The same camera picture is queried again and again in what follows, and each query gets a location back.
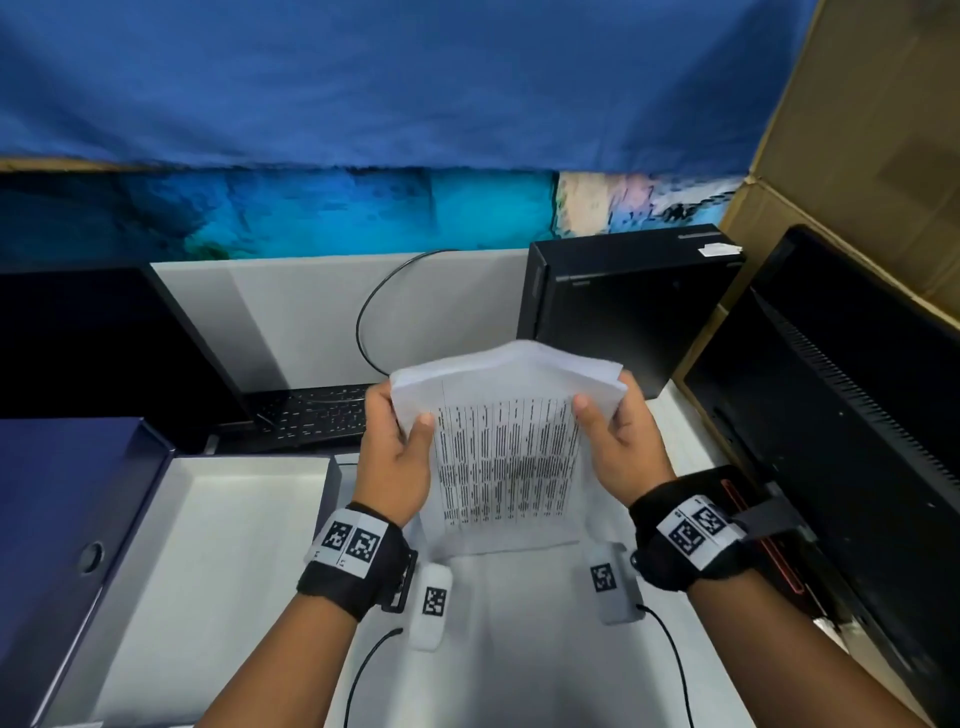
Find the person's right forearm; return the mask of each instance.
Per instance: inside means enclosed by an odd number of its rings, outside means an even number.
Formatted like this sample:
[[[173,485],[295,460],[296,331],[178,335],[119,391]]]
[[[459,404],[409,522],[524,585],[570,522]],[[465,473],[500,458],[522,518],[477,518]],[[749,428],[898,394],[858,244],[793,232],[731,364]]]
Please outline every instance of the person's right forearm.
[[[688,595],[758,728],[925,728],[756,571]]]

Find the wrist strap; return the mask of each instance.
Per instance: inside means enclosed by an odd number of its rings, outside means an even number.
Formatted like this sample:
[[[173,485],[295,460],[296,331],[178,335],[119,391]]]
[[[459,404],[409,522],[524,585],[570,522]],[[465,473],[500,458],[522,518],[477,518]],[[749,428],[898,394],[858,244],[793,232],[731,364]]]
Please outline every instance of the wrist strap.
[[[743,530],[706,493],[733,466],[663,483],[630,506],[636,526],[637,570],[659,589],[685,592],[698,579],[727,579],[750,567]]]
[[[409,551],[399,526],[351,503],[334,511],[314,539],[297,591],[324,596],[360,621],[375,604],[394,597]]]

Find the white sticker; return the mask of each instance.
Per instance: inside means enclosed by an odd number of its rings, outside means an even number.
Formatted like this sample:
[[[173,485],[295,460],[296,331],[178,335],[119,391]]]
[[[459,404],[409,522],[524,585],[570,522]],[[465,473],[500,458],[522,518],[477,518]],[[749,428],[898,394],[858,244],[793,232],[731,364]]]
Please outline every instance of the white sticker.
[[[387,526],[387,522],[366,513],[341,508],[334,511],[314,539],[305,561],[327,564],[363,579],[380,548]]]
[[[745,536],[705,496],[689,497],[660,522],[657,530],[700,571],[724,548]]]
[[[716,255],[737,255],[743,253],[743,248],[739,245],[730,243],[707,243],[703,248],[698,249],[703,257],[715,257]]]

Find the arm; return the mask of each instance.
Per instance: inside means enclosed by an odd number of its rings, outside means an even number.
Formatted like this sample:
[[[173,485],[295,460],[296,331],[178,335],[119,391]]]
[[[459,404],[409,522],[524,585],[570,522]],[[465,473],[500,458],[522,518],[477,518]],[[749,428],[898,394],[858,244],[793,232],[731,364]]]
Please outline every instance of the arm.
[[[353,501],[402,528],[430,488],[433,420],[420,415],[404,444],[389,381],[368,391],[366,410]],[[356,619],[332,601],[294,596],[197,728],[322,726],[356,628]]]
[[[603,486],[625,506],[676,476],[634,378],[608,426],[587,398],[574,411]],[[690,602],[760,728],[924,728],[925,724],[756,571],[700,579]]]

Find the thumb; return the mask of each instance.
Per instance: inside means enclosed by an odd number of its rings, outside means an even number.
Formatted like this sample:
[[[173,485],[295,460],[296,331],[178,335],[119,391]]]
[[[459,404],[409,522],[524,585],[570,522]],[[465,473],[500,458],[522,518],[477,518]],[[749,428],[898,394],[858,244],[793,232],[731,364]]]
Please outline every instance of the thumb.
[[[403,457],[414,461],[427,462],[430,459],[430,443],[432,442],[433,415],[424,412],[417,416],[414,426],[410,428]]]
[[[595,452],[608,450],[616,445],[603,412],[587,395],[577,395],[573,398],[573,414],[576,415],[580,428],[586,433],[590,446]]]

